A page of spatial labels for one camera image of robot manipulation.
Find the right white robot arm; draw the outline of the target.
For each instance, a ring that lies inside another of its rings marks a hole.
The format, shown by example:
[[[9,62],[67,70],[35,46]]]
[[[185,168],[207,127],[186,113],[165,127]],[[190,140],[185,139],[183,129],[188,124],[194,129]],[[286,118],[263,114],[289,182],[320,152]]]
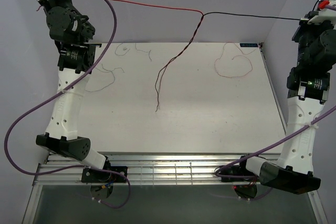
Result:
[[[301,21],[292,41],[298,44],[297,65],[287,78],[286,138],[276,163],[254,156],[237,167],[238,177],[257,175],[262,185],[296,195],[317,190],[313,175],[316,120],[328,99],[329,71],[335,65],[335,25],[330,20]]]

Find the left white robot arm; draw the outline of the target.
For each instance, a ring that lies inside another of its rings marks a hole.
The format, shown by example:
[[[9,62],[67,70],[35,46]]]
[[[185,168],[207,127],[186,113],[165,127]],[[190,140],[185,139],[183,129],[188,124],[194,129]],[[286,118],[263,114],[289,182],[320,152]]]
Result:
[[[60,96],[50,122],[42,135],[37,135],[36,144],[63,157],[94,167],[93,175],[105,182],[111,177],[107,158],[95,151],[87,137],[78,133],[79,112],[89,81],[85,72],[94,63],[96,47],[89,43],[95,28],[89,18],[82,15],[72,0],[39,0],[46,13],[49,35],[59,52],[58,89]]]

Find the right blue label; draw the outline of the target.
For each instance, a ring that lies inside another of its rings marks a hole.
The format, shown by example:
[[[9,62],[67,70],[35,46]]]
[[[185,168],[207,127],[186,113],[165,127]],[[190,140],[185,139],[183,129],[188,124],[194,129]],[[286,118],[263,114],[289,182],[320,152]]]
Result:
[[[258,48],[259,47],[257,43],[240,43],[239,46],[242,48]]]

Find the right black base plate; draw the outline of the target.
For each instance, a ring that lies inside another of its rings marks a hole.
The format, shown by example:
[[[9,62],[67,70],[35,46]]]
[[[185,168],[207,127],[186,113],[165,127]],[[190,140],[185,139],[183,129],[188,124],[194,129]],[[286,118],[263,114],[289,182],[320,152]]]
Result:
[[[215,174],[224,175],[225,177],[220,177],[221,182],[260,182],[257,175],[248,171],[246,168],[239,165],[234,165],[226,170],[219,171],[222,166],[215,168]]]

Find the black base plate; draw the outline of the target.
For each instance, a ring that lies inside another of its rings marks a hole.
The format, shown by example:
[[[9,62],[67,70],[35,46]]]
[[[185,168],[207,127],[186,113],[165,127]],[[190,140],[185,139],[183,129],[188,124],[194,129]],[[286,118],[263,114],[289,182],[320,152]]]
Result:
[[[110,172],[102,172],[94,169],[84,168],[81,175],[82,183],[125,183],[126,179],[121,175],[127,177],[128,167],[127,166],[111,166]]]
[[[260,182],[257,175],[248,171],[246,168],[239,165],[234,165],[226,170],[219,171],[222,166],[215,168],[215,174],[224,175],[225,177],[220,177],[221,182]]]

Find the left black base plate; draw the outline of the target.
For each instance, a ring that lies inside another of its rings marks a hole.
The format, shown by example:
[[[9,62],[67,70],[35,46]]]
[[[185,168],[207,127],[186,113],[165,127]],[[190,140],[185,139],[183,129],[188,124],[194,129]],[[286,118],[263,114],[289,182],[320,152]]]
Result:
[[[128,167],[127,166],[111,166],[110,172],[102,172],[94,169],[84,168],[81,175],[82,183],[125,183],[126,179],[121,175],[127,177]]]

